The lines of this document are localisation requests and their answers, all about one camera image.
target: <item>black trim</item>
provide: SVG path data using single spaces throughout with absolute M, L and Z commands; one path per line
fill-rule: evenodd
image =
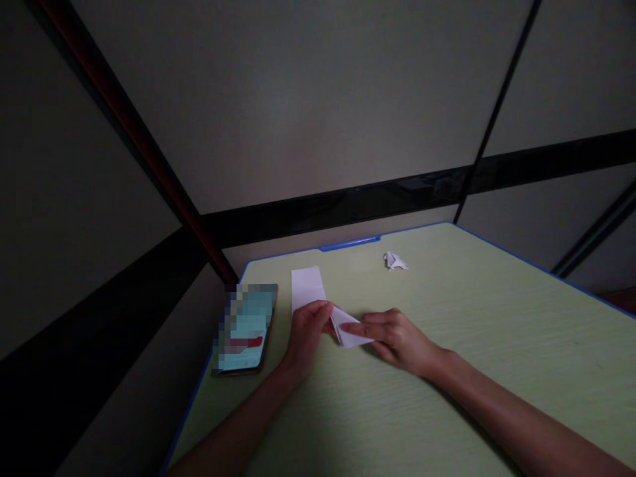
M 455 205 L 468 166 L 202 216 L 221 248 Z
M 508 66 L 508 71 L 505 73 L 505 78 L 503 79 L 502 88 L 499 91 L 499 95 L 497 96 L 497 101 L 495 102 L 495 107 L 492 110 L 492 114 L 490 115 L 490 120 L 488 121 L 488 126 L 486 127 L 486 132 L 484 133 L 484 137 L 482 138 L 482 143 L 479 145 L 479 150 L 477 151 L 477 157 L 475 158 L 475 162 L 473 166 L 468 171 L 468 175 L 466 177 L 466 181 L 464 182 L 464 187 L 462 189 L 461 198 L 459 202 L 459 207 L 457 207 L 457 212 L 455 213 L 455 218 L 452 220 L 453 223 L 457 223 L 459 220 L 459 216 L 462 213 L 462 209 L 464 209 L 464 204 L 466 203 L 466 197 L 468 196 L 468 190 L 472 184 L 472 178 L 475 174 L 477 167 L 479 166 L 479 162 L 484 155 L 484 151 L 486 150 L 486 145 L 488 144 L 488 140 L 490 139 L 490 134 L 492 133 L 492 129 L 495 127 L 495 122 L 497 121 L 497 116 L 499 115 L 499 111 L 502 108 L 502 104 L 504 104 L 505 94 L 508 91 L 508 87 L 510 86 L 510 82 L 512 81 L 512 77 L 515 73 L 515 69 L 517 68 L 517 64 L 519 63 L 519 59 L 521 57 L 521 53 L 523 52 L 523 47 L 525 46 L 525 42 L 530 35 L 530 30 L 532 29 L 532 25 L 537 18 L 537 13 L 539 12 L 539 7 L 541 6 L 541 0 L 534 0 L 532 2 L 532 6 L 530 7 L 530 12 L 528 13 L 528 18 L 525 21 L 525 25 L 523 25 L 523 30 L 521 31 L 521 36 L 519 37 L 519 42 L 517 43 L 517 47 L 515 48 L 515 52 L 512 56 L 512 60 L 510 60 L 510 66 Z
M 636 161 L 636 129 L 482 158 L 468 193 L 554 179 Z
M 610 205 L 555 266 L 552 273 L 566 278 L 636 210 L 636 181 Z
M 0 361 L 8 475 L 54 473 L 205 261 L 181 228 Z

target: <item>white paper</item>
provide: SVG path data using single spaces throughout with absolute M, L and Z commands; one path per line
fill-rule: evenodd
M 316 301 L 326 300 L 323 279 L 316 266 L 291 271 L 291 313 L 302 306 Z
M 396 266 L 399 266 L 403 270 L 408 270 L 409 268 L 406 266 L 402 260 L 400 260 L 399 256 L 394 254 L 393 252 L 387 252 L 384 254 L 384 260 L 386 260 L 386 267 L 389 270 L 393 270 Z
M 320 276 L 320 269 L 317 266 L 302 268 L 291 271 L 291 312 L 293 313 L 302 306 L 316 300 L 326 300 L 323 279 Z M 345 349 L 354 346 L 364 345 L 373 340 L 363 338 L 351 333 L 342 331 L 339 327 L 341 323 L 359 323 L 354 317 L 347 315 L 343 310 L 334 307 L 331 313 L 331 322 L 336 330 L 338 341 Z

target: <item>finger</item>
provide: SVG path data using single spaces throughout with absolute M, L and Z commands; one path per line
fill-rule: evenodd
M 316 313 L 318 313 L 318 310 L 320 310 L 320 308 L 322 308 L 323 306 L 325 306 L 328 303 L 329 302 L 326 301 L 326 300 L 312 301 L 311 303 L 308 303 L 307 305 L 301 306 L 300 308 L 296 309 L 296 311 L 294 311 L 294 313 L 296 313 L 297 311 L 300 312 L 300 313 L 304 313 L 304 312 L 308 311 L 312 315 L 315 315 Z
M 376 323 L 343 323 L 340 329 L 352 335 L 382 341 L 391 346 L 390 336 L 386 325 Z
M 365 313 L 360 321 L 363 323 L 391 323 L 394 316 L 389 313 Z
M 335 336 L 336 338 L 338 337 L 338 335 L 336 334 L 336 330 L 333 327 L 333 323 L 331 323 L 331 320 L 327 321 L 323 325 L 323 333 L 325 333 L 326 335 Z
M 326 305 L 320 307 L 318 313 L 311 320 L 313 326 L 318 329 L 322 329 L 325 326 L 325 323 L 331 318 L 331 313 L 333 312 L 333 303 L 330 301 L 327 302 Z
M 371 347 L 376 353 L 378 353 L 378 356 L 387 363 L 395 365 L 397 362 L 396 357 L 391 352 L 391 348 L 389 348 L 386 344 L 381 343 L 380 341 L 372 341 Z

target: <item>light green table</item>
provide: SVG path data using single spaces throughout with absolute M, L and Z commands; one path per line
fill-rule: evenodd
M 387 271 L 388 250 L 410 270 Z M 400 308 L 434 341 L 636 467 L 636 321 L 450 223 L 251 262 L 242 283 L 280 286 L 264 371 L 214 379 L 208 365 L 170 463 L 279 363 L 290 329 L 290 272 L 314 265 L 327 298 L 351 315 Z M 276 476 L 510 473 L 432 386 L 327 335 L 312 375 L 247 469 Z

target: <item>smartphone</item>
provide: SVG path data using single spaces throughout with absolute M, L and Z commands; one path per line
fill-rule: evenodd
M 225 316 L 212 349 L 212 375 L 240 376 L 263 368 L 278 285 L 236 285 L 226 290 Z

